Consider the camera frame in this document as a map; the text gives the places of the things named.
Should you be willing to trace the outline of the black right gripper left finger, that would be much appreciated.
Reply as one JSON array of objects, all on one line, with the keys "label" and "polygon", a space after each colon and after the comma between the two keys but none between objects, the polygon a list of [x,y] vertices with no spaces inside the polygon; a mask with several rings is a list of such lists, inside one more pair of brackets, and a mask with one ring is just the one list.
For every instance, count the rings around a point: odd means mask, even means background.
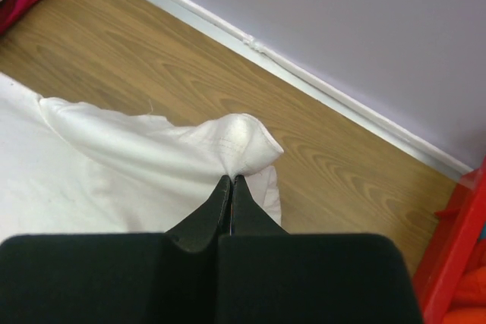
[{"label": "black right gripper left finger", "polygon": [[212,323],[232,181],[164,233],[21,235],[1,245],[3,323]]}]

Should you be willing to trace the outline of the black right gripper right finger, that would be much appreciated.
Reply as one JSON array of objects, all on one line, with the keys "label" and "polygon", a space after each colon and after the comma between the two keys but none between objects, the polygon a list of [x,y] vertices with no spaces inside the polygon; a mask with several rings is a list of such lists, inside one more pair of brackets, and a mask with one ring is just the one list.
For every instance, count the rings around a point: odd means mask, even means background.
[{"label": "black right gripper right finger", "polygon": [[218,244],[221,323],[420,323],[401,252],[378,234],[289,234],[232,185]]}]

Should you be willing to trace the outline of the white t-shirt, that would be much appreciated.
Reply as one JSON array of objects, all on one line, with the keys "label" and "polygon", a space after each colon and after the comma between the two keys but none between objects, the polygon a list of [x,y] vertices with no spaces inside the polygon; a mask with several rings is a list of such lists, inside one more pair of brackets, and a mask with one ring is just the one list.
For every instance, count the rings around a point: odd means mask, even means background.
[{"label": "white t-shirt", "polygon": [[167,231],[224,175],[244,175],[279,222],[281,154],[248,114],[176,127],[159,115],[44,97],[2,75],[1,237]]}]

